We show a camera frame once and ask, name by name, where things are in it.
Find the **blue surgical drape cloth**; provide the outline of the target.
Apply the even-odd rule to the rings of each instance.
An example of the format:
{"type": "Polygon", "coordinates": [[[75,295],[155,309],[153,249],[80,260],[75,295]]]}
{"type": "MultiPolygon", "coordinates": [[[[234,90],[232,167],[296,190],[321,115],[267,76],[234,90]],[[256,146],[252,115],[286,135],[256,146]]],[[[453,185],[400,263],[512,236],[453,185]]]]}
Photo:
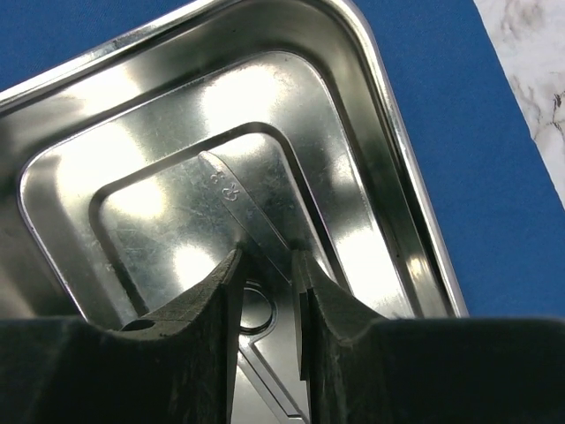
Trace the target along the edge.
{"type": "MultiPolygon", "coordinates": [[[[1,90],[191,1],[1,1],[1,90]]],[[[473,1],[353,1],[474,315],[564,318],[564,210],[473,1]]]]}

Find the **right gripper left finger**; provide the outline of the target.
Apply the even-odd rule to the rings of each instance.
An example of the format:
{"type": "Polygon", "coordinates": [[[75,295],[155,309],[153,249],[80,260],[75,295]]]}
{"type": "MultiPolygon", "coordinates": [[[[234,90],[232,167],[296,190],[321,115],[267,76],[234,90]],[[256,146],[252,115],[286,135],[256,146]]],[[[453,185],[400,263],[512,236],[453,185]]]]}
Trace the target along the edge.
{"type": "Polygon", "coordinates": [[[4,423],[227,423],[243,254],[120,330],[73,317],[1,323],[4,423]]]}

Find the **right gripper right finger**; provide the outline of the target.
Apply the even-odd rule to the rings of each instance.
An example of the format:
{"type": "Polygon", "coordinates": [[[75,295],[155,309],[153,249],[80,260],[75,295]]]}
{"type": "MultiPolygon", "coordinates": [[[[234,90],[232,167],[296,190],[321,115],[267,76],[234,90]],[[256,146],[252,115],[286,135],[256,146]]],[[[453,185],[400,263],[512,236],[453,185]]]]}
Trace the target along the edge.
{"type": "Polygon", "coordinates": [[[563,322],[388,319],[306,251],[291,274],[311,422],[563,422],[563,322]]]}

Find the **stainless steel instrument tray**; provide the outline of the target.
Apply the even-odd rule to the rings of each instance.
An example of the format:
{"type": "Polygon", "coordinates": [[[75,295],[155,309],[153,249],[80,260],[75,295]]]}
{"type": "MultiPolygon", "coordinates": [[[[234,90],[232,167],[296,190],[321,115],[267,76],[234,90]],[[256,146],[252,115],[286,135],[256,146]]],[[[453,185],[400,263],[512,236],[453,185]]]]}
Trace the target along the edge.
{"type": "Polygon", "coordinates": [[[388,75],[350,1],[196,1],[1,94],[1,315],[106,329],[251,259],[231,419],[306,423],[290,283],[215,196],[387,318],[465,316],[388,75]]]}

